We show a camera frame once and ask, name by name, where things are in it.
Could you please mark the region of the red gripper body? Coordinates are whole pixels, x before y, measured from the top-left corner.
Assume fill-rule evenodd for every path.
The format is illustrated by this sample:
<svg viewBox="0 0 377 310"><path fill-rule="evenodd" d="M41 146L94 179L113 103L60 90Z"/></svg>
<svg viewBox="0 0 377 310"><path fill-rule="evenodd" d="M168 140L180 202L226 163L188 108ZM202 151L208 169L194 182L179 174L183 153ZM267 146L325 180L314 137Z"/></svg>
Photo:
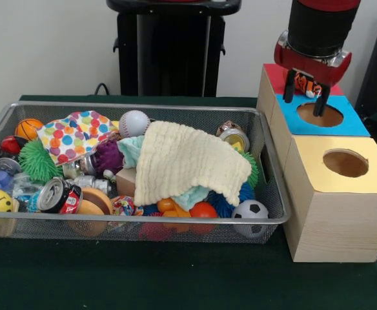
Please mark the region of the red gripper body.
<svg viewBox="0 0 377 310"><path fill-rule="evenodd" d="M346 73L352 53L341 50L333 57L309 57L293 50L287 42L278 41L274 49L274 60L288 70L286 85L294 86L297 72L311 77L319 84L333 87Z"/></svg>

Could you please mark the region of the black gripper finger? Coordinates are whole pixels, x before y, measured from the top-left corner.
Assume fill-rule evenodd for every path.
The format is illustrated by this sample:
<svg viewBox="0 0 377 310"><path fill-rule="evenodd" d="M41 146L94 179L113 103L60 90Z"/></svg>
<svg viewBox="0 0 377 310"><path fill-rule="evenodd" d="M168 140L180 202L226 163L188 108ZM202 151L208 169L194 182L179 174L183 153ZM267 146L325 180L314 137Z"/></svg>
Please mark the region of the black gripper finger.
<svg viewBox="0 0 377 310"><path fill-rule="evenodd" d="M286 103L291 103L294 97L295 92L295 82L294 78L296 76L296 71L293 69L290 69L287 71L287 75L285 78L285 88L283 93L283 100Z"/></svg>
<svg viewBox="0 0 377 310"><path fill-rule="evenodd" d="M321 86L321 95L320 97L317 98L315 102L314 110L313 110L313 115L315 117L323 116L326 105L327 105L327 100L330 95L330 86L324 85L324 84L321 84L320 86Z"/></svg>

